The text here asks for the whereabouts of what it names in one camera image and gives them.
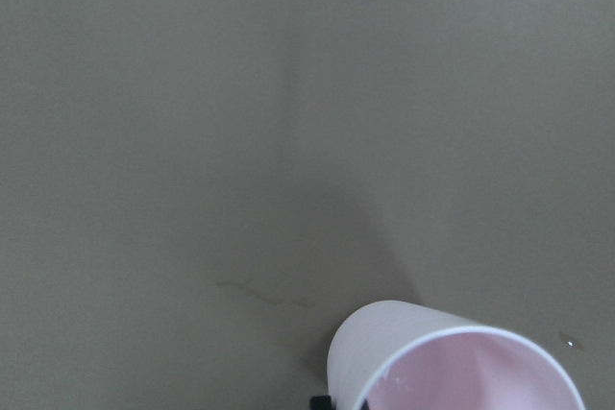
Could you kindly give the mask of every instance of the gray wall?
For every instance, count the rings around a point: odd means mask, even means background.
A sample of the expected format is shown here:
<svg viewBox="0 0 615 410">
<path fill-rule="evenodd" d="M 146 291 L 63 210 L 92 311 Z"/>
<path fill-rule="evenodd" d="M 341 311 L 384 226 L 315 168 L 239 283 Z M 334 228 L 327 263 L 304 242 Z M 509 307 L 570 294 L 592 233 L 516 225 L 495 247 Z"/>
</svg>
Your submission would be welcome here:
<svg viewBox="0 0 615 410">
<path fill-rule="evenodd" d="M 0 406 L 305 408 L 393 298 L 609 408 L 614 5 L 0 0 Z"/>
</svg>

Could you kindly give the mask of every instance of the cup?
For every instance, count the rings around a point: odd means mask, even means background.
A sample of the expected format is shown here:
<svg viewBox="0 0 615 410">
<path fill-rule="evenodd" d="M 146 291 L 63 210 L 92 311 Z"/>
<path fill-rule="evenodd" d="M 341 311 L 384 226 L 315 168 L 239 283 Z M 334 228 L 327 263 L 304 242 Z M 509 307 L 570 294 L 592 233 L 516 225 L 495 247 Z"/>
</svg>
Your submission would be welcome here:
<svg viewBox="0 0 615 410">
<path fill-rule="evenodd" d="M 584 410 L 545 350 L 507 330 L 402 301 L 361 307 L 327 359 L 335 410 Z"/>
</svg>

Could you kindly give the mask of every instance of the black object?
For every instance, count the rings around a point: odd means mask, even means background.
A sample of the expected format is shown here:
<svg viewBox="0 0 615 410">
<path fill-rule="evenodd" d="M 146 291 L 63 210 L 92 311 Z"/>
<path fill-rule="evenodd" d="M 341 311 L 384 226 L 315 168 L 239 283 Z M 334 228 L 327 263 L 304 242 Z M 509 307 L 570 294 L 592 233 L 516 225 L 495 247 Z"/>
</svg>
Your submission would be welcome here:
<svg viewBox="0 0 615 410">
<path fill-rule="evenodd" d="M 333 410 L 331 396 L 314 396 L 309 400 L 309 410 Z"/>
</svg>

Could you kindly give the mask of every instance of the stain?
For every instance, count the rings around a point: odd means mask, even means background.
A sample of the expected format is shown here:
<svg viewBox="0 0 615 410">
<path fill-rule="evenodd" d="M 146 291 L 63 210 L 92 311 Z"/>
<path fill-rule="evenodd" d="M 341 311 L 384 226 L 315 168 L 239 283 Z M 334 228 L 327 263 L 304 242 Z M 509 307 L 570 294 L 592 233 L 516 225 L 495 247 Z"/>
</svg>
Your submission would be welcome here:
<svg viewBox="0 0 615 410">
<path fill-rule="evenodd" d="M 585 351 L 583 344 L 580 340 L 575 338 L 574 336 L 569 335 L 568 333 L 564 333 L 563 331 L 559 332 L 559 340 L 566 345 L 567 348 L 571 350 L 581 350 Z"/>
<path fill-rule="evenodd" d="M 311 307 L 314 307 L 316 305 L 314 301 L 309 300 L 307 298 L 300 298 L 298 300 L 293 300 L 290 302 L 290 304 L 292 304 L 293 306 L 297 306 L 297 307 L 303 307 L 305 309 L 310 309 Z"/>
<path fill-rule="evenodd" d="M 219 280 L 215 282 L 218 287 L 232 287 L 236 290 L 239 290 L 244 295 L 250 298 L 254 298 L 255 300 L 261 301 L 269 306 L 280 306 L 283 304 L 288 304 L 296 307 L 302 307 L 304 309 L 309 309 L 314 307 L 315 303 L 309 299 L 301 298 L 296 300 L 287 301 L 282 298 L 275 298 L 266 293 L 258 290 L 254 287 L 250 286 L 252 280 L 248 278 L 243 282 L 237 282 L 236 280 Z"/>
</svg>

